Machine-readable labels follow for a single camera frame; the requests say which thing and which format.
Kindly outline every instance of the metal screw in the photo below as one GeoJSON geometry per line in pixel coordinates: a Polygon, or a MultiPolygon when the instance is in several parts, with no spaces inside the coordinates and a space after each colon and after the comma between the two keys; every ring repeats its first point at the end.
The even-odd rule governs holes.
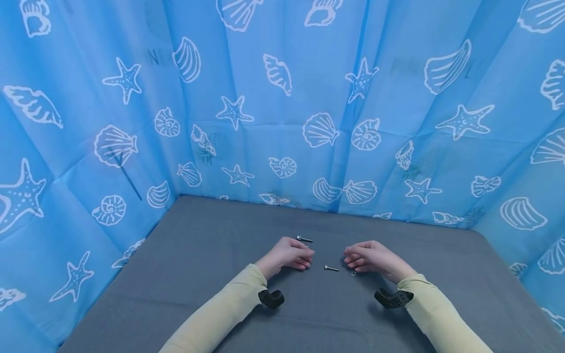
{"type": "Polygon", "coordinates": [[[314,242],[312,239],[302,238],[301,236],[296,236],[296,240],[305,241],[305,242],[308,242],[308,243],[313,243],[313,242],[314,242]]]}

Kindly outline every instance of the white starfish print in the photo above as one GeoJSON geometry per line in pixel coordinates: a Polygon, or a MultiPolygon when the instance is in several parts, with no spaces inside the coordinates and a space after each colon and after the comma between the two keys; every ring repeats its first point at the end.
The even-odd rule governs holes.
{"type": "Polygon", "coordinates": [[[123,93],[124,104],[129,103],[129,98],[132,92],[141,93],[141,87],[137,84],[137,74],[140,72],[141,65],[134,64],[131,68],[125,67],[120,58],[116,58],[118,68],[120,69],[120,76],[107,77],[102,80],[102,83],[107,86],[120,86],[123,93]]]}
{"type": "Polygon", "coordinates": [[[481,120],[486,114],[492,112],[494,104],[480,108],[479,110],[468,111],[460,104],[457,106],[457,114],[449,120],[436,125],[436,129],[453,129],[453,141],[457,141],[466,131],[473,131],[479,134],[488,134],[490,129],[481,124],[481,120]]]}
{"type": "Polygon", "coordinates": [[[251,115],[244,114],[242,109],[244,107],[245,96],[241,95],[237,98],[235,103],[232,103],[228,98],[221,96],[221,100],[224,102],[224,110],[216,114],[218,119],[229,119],[232,121],[233,128],[237,131],[239,128],[239,123],[241,121],[251,122],[255,120],[251,115]]]}
{"type": "Polygon", "coordinates": [[[353,84],[353,91],[347,100],[348,104],[353,102],[357,97],[365,99],[365,92],[369,88],[369,81],[378,71],[379,68],[377,66],[373,68],[373,71],[369,71],[367,58],[363,57],[363,59],[361,59],[361,65],[359,65],[357,75],[352,72],[345,75],[345,79],[353,84]]]}

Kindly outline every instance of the blue shower curtain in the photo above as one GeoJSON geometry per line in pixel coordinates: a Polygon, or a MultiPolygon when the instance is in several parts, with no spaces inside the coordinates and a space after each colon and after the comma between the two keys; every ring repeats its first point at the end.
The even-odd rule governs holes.
{"type": "Polygon", "coordinates": [[[0,10],[0,351],[55,351],[181,194],[474,229],[565,333],[565,0],[0,10]]]}

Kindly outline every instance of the seashell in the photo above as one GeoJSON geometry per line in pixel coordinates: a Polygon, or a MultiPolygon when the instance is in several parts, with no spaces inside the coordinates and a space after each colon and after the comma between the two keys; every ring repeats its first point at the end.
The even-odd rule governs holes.
{"type": "Polygon", "coordinates": [[[488,179],[487,177],[477,175],[475,180],[471,182],[471,194],[474,197],[481,197],[485,193],[494,191],[501,183],[502,179],[500,177],[488,179]]]}
{"type": "Polygon", "coordinates": [[[372,181],[353,182],[344,187],[345,195],[351,204],[367,203],[377,194],[377,186],[372,181]]]}
{"type": "Polygon", "coordinates": [[[263,54],[263,63],[265,63],[269,82],[282,88],[286,96],[290,97],[292,80],[286,64],[269,54],[263,54]]]}
{"type": "Polygon", "coordinates": [[[170,196],[169,183],[165,180],[161,185],[149,188],[147,191],[147,203],[153,208],[163,208],[167,205],[170,196]]]}
{"type": "Polygon", "coordinates": [[[534,230],[547,224],[547,218],[536,211],[527,197],[515,197],[500,206],[500,215],[520,230],[534,230]]]}
{"type": "Polygon", "coordinates": [[[325,203],[332,203],[341,196],[341,189],[329,186],[325,178],[319,178],[314,182],[312,192],[318,200],[325,203]]]}
{"type": "Polygon", "coordinates": [[[324,27],[332,24],[336,18],[336,10],[341,7],[343,0],[314,0],[312,8],[306,15],[305,27],[324,27]]]}
{"type": "Polygon", "coordinates": [[[262,3],[263,0],[216,0],[216,9],[227,28],[245,32],[255,12],[255,6],[262,3]]]}
{"type": "Polygon", "coordinates": [[[302,127],[302,136],[312,148],[320,147],[326,143],[333,146],[339,135],[340,132],[336,130],[332,117],[328,113],[312,115],[302,127]]]}
{"type": "Polygon", "coordinates": [[[277,174],[281,179],[288,178],[296,173],[296,162],[289,157],[285,157],[280,160],[275,157],[269,157],[269,165],[275,174],[277,174]]]}
{"type": "Polygon", "coordinates": [[[266,204],[274,206],[283,206],[290,203],[289,199],[273,194],[259,194],[259,197],[261,197],[266,204]]]}
{"type": "Polygon", "coordinates": [[[565,165],[565,128],[547,134],[533,150],[530,163],[561,162],[565,165]]]}
{"type": "Polygon", "coordinates": [[[510,265],[510,271],[512,272],[512,274],[518,278],[520,278],[522,276],[522,274],[524,273],[524,271],[528,268],[528,265],[526,264],[521,264],[519,262],[515,262],[513,264],[510,265]]]}
{"type": "Polygon", "coordinates": [[[353,129],[351,143],[358,150],[372,151],[381,143],[381,135],[377,132],[380,119],[367,119],[353,129]]]}
{"type": "Polygon", "coordinates": [[[188,162],[185,165],[179,164],[177,175],[180,175],[191,188],[196,188],[202,183],[202,175],[192,162],[188,162]]]}
{"type": "Polygon", "coordinates": [[[113,125],[103,128],[94,140],[94,154],[110,167],[123,167],[137,153],[137,136],[130,136],[113,125]]]}
{"type": "Polygon", "coordinates": [[[465,220],[465,218],[452,216],[449,213],[432,212],[433,221],[440,224],[457,224],[465,220]]]}
{"type": "Polygon", "coordinates": [[[565,273],[565,238],[557,240],[545,252],[537,265],[542,271],[548,274],[564,274],[565,273]]]}
{"type": "Polygon", "coordinates": [[[410,163],[412,163],[412,153],[414,152],[414,143],[412,140],[406,142],[403,148],[396,152],[395,158],[396,163],[400,165],[405,171],[410,168],[410,163]]]}
{"type": "Polygon", "coordinates": [[[100,206],[92,211],[92,216],[103,225],[115,225],[125,216],[126,204],[119,195],[109,195],[102,199],[100,206]]]}
{"type": "Polygon", "coordinates": [[[63,121],[53,102],[42,91],[29,87],[4,86],[4,93],[21,108],[24,115],[36,123],[54,124],[63,128],[63,121]]]}
{"type": "Polygon", "coordinates": [[[548,33],[565,21],[565,0],[526,0],[518,17],[520,27],[548,33]]]}
{"type": "Polygon", "coordinates": [[[196,45],[190,39],[183,37],[179,48],[172,55],[173,62],[179,69],[182,80],[187,84],[196,80],[202,67],[200,53],[196,45]]]}
{"type": "Polygon", "coordinates": [[[459,77],[471,57],[471,40],[466,40],[456,52],[429,58],[424,67],[424,85],[433,94],[440,94],[459,77]]]}
{"type": "Polygon", "coordinates": [[[166,137],[175,137],[180,134],[179,122],[173,118],[169,107],[159,110],[155,115],[155,131],[166,137]]]}
{"type": "Polygon", "coordinates": [[[7,307],[25,298],[25,293],[16,289],[0,288],[0,312],[7,307]]]}

